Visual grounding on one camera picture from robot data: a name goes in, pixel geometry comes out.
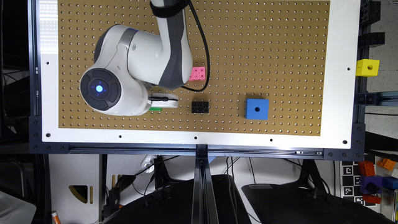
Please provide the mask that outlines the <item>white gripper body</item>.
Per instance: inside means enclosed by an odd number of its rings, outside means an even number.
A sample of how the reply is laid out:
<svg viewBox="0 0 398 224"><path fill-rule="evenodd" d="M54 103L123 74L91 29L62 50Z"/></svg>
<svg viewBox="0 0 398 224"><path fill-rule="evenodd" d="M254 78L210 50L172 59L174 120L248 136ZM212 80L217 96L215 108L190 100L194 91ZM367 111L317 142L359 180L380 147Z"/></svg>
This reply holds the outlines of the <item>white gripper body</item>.
<svg viewBox="0 0 398 224"><path fill-rule="evenodd" d="M170 93L151 93L149 100L153 108L177 108L179 97Z"/></svg>

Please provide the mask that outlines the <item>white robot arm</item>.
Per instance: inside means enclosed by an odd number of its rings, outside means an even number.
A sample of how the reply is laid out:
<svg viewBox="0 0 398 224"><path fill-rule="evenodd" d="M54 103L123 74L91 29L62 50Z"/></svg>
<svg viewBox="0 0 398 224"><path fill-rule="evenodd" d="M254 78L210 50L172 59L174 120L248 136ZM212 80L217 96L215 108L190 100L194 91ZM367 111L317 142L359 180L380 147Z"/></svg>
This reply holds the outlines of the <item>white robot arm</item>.
<svg viewBox="0 0 398 224"><path fill-rule="evenodd" d="M119 24L110 27L97 42L94 65L82 75L84 101L113 116L177 108L179 98L171 91L188 82L193 68L185 19L188 4L150 2L158 35Z"/></svg>

